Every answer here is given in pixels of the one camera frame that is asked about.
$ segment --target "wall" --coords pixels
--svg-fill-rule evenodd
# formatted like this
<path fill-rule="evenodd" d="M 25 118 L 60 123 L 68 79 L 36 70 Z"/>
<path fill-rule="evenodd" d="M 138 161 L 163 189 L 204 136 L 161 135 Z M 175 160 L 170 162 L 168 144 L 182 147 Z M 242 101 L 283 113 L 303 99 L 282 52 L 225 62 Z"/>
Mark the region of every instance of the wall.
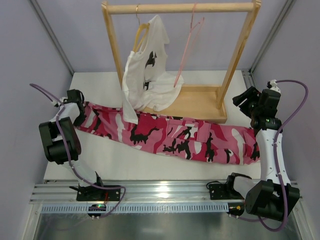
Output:
<path fill-rule="evenodd" d="M 319 12 L 319 0 L 296 1 L 254 72 L 259 89 L 272 79 L 300 80 L 309 87 L 309 98 L 284 129 L 282 142 L 285 166 L 290 178 L 298 181 L 315 226 L 320 226 Z M 282 97 L 278 117 L 285 120 L 300 104 L 304 89 L 290 83 L 279 85 Z"/>
<path fill-rule="evenodd" d="M 102 0 L 38 0 L 56 37 L 76 72 L 115 71 L 115 63 L 101 11 Z M 109 0 L 110 4 L 194 3 L 195 0 Z M 251 0 L 198 0 L 199 3 L 251 2 Z M 251 67 L 263 41 L 286 0 L 262 0 L 238 69 Z M 154 14 L 140 14 L 141 23 Z M 167 70 L 178 70 L 187 42 L 191 14 L 160 14 L 170 44 Z M 226 70 L 236 46 L 246 13 L 196 13 L 195 22 L 205 23 L 185 70 Z M 135 14 L 114 15 L 113 23 L 123 67 L 133 48 L 138 29 Z"/>
<path fill-rule="evenodd" d="M 47 165 L 38 125 L 55 112 L 29 83 L 61 96 L 71 75 L 27 0 L 2 1 L 0 33 L 0 236 L 16 240 Z"/>

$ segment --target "pink hanger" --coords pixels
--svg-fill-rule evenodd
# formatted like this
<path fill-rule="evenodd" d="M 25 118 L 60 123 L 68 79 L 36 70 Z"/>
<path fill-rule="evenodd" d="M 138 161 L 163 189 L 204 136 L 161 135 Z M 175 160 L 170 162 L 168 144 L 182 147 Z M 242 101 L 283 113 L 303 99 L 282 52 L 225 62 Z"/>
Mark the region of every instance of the pink hanger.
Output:
<path fill-rule="evenodd" d="M 189 55 L 191 53 L 191 50 L 193 49 L 194 45 L 195 45 L 195 42 L 199 36 L 199 33 L 200 33 L 200 30 L 205 22 L 205 18 L 203 17 L 202 20 L 200 20 L 196 25 L 193 26 L 193 21 L 194 21 L 194 14 L 195 14 L 195 9 L 196 9 L 196 6 L 197 6 L 197 2 L 194 4 L 193 6 L 193 10 L 192 10 L 192 17 L 191 17 L 191 23 L 190 23 L 190 32 L 189 32 L 189 36 L 188 36 L 188 40 L 186 41 L 186 45 L 185 45 L 185 48 L 184 48 L 184 52 L 183 52 L 183 56 L 182 56 L 182 60 L 181 60 L 181 63 L 180 63 L 180 68 L 179 68 L 179 71 L 178 71 L 178 74 L 175 78 L 175 81 L 174 81 L 174 85 L 173 87 L 175 88 L 176 85 L 177 85 L 177 82 L 179 80 L 179 77 L 181 75 L 181 72 L 182 70 L 184 69 L 185 65 L 186 65 L 186 62 L 187 62 L 187 59 L 189 58 Z M 190 38 L 191 38 L 191 33 L 193 32 L 193 30 L 196 28 L 196 26 L 200 25 L 196 35 L 195 35 L 195 38 L 194 40 L 192 41 L 192 44 L 191 44 L 191 47 L 189 49 L 189 51 L 187 52 L 187 49 L 188 49 L 188 45 L 189 45 L 189 41 L 190 41 Z"/>

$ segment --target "white table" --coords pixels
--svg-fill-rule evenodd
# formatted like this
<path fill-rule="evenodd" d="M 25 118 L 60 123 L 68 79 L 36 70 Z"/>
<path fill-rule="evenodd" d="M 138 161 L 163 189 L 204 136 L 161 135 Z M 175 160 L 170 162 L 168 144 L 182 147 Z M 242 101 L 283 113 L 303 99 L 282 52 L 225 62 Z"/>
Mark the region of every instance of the white table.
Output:
<path fill-rule="evenodd" d="M 183 71 L 187 84 L 221 84 L 226 71 Z M 106 107 L 121 107 L 121 88 L 116 72 L 77 72 L 70 89 L 81 90 L 85 100 Z M 232 103 L 232 97 L 246 90 L 240 70 L 235 71 L 225 96 L 227 125 L 250 126 L 246 117 Z M 81 142 L 81 161 L 86 161 L 103 180 L 223 180 L 232 172 L 259 179 L 260 163 L 231 165 L 186 160 L 143 152 L 123 143 L 76 131 Z M 45 180 L 74 180 L 67 169 L 49 162 Z"/>

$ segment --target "camouflage pattern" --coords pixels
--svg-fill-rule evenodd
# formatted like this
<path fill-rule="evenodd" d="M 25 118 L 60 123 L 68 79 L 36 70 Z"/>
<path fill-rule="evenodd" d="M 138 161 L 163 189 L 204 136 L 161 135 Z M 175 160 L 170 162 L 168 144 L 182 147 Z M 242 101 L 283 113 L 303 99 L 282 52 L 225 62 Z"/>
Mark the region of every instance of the camouflage pattern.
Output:
<path fill-rule="evenodd" d="M 164 156 L 220 164 L 251 164 L 259 160 L 251 128 L 137 111 L 138 124 L 123 120 L 122 108 L 85 102 L 79 130 Z"/>

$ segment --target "wooden clothing rack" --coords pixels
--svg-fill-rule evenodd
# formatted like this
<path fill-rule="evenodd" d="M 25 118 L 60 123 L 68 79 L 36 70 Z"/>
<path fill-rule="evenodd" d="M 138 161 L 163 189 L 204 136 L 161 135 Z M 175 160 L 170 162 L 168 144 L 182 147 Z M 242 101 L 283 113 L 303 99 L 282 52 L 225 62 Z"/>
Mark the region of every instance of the wooden clothing rack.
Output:
<path fill-rule="evenodd" d="M 225 123 L 227 121 L 227 112 L 224 98 L 258 15 L 260 6 L 260 0 L 240 3 L 198 3 L 194 9 L 195 13 L 247 12 L 222 85 L 184 84 L 182 85 L 179 96 L 168 108 L 155 112 L 153 109 L 146 107 L 143 111 L 168 116 L 189 117 L 219 124 Z M 124 68 L 121 63 L 112 15 L 192 13 L 193 8 L 193 3 L 139 5 L 109 5 L 108 2 L 102 3 L 105 26 L 120 86 L 122 86 Z"/>

